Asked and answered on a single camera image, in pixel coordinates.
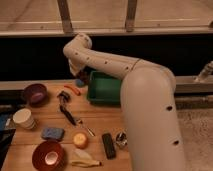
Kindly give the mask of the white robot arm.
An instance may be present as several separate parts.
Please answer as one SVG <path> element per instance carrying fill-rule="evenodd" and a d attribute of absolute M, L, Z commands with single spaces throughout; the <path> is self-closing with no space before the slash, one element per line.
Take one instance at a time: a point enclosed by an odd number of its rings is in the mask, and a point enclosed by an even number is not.
<path fill-rule="evenodd" d="M 76 35 L 63 53 L 74 75 L 89 66 L 122 81 L 120 103 L 133 171 L 186 171 L 174 99 L 176 79 L 168 68 L 94 51 L 86 34 Z"/>

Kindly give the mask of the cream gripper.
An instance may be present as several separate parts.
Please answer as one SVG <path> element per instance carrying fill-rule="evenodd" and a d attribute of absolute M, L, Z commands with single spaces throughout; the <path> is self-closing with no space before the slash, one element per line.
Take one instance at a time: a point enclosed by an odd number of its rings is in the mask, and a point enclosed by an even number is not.
<path fill-rule="evenodd" d="M 69 62 L 70 72 L 72 73 L 73 76 L 77 76 L 79 72 L 84 68 L 84 65 L 79 62 L 71 61 L 71 60 L 68 60 L 68 62 Z"/>

